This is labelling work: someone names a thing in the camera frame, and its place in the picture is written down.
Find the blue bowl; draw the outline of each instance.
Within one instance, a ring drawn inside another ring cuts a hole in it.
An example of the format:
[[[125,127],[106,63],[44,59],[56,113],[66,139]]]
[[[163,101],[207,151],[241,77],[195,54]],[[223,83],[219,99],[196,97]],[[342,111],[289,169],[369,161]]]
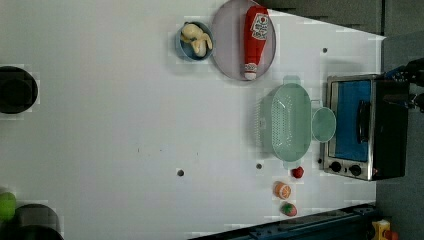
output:
[[[204,33],[207,33],[212,40],[213,48],[215,47],[215,41],[213,39],[212,32],[205,24],[201,22],[186,22],[184,26],[189,23],[197,25],[200,29],[203,30]],[[207,59],[212,54],[213,48],[209,49],[208,46],[206,46],[206,55],[204,57],[196,56],[190,43],[185,43],[184,41],[181,41],[181,31],[183,30],[184,26],[182,26],[180,30],[178,30],[175,36],[175,48],[177,50],[178,56],[190,62],[202,61]]]

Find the green apple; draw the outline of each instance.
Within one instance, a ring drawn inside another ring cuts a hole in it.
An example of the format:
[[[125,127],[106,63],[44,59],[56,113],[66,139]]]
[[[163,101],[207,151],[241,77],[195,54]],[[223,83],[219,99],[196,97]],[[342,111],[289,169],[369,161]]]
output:
[[[15,216],[16,198],[10,192],[0,194],[0,221],[9,221]]]

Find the white label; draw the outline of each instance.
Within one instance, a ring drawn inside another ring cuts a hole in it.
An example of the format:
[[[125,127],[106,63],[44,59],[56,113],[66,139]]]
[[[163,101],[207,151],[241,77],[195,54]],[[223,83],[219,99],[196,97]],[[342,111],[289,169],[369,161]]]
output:
[[[258,40],[266,40],[266,34],[268,32],[268,15],[256,13],[250,31],[252,31],[252,37]]]
[[[258,66],[254,63],[244,64],[244,70],[246,72],[256,72],[258,70]]]

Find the green basket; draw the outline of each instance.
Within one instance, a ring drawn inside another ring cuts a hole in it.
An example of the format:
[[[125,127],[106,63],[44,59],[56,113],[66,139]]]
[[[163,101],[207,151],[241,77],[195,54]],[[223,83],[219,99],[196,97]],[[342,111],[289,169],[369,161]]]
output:
[[[311,100],[302,86],[288,83],[272,91],[263,99],[261,115],[261,139],[266,151],[287,163],[305,155],[312,137]]]

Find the red object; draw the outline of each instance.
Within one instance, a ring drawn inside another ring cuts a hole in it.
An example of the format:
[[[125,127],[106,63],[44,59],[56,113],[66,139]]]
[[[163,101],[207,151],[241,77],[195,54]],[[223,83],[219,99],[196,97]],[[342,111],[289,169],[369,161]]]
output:
[[[292,176],[294,177],[294,178],[301,178],[302,176],[303,176],[303,173],[304,173],[305,171],[303,170],[303,168],[302,167],[298,167],[298,168],[296,168],[296,169],[292,169],[291,170],[291,173],[292,173]]]
[[[390,230],[386,230],[383,232],[383,236],[388,240],[399,240],[399,234],[397,232],[392,232]]]
[[[289,217],[293,217],[296,216],[297,209],[293,204],[285,203],[283,206],[281,206],[281,212]]]
[[[256,71],[261,60],[268,32],[268,10],[253,6],[247,10],[244,23],[244,76],[256,79]]]

